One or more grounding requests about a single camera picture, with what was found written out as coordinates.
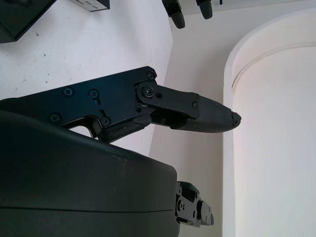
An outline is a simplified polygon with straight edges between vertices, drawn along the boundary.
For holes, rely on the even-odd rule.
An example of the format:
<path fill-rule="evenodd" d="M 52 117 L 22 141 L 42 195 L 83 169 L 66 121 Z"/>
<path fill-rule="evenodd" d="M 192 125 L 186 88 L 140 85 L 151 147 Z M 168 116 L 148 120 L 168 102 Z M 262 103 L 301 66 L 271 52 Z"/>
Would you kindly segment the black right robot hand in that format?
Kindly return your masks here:
<path fill-rule="evenodd" d="M 0 102 L 3 237 L 176 237 L 211 226 L 199 190 L 165 163 L 113 145 L 150 124 L 222 133 L 241 117 L 142 67 Z"/>

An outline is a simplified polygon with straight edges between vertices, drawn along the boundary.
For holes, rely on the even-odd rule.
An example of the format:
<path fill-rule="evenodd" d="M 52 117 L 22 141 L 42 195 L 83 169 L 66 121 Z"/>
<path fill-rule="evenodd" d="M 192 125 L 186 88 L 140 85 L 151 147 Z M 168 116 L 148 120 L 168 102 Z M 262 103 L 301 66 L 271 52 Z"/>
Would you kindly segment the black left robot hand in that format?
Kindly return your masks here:
<path fill-rule="evenodd" d="M 205 20 L 212 18 L 213 10 L 211 0 L 196 0 L 202 16 Z M 178 29 L 185 28 L 185 19 L 178 0 L 162 0 L 162 4 L 169 18 Z"/>

